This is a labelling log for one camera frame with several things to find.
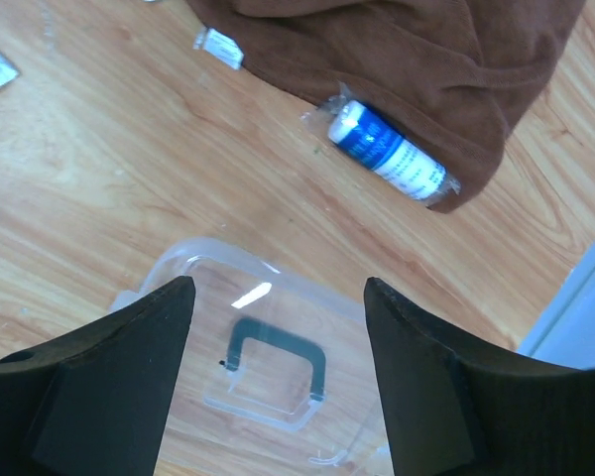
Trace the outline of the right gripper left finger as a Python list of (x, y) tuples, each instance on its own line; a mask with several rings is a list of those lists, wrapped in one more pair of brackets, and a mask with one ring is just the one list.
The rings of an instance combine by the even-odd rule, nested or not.
[(195, 286), (178, 277), (0, 359), (0, 475), (151, 475)]

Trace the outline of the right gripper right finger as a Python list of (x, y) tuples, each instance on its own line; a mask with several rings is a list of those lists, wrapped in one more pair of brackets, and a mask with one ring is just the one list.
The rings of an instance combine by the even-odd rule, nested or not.
[(595, 368), (545, 363), (378, 278), (366, 326), (398, 475), (595, 475)]

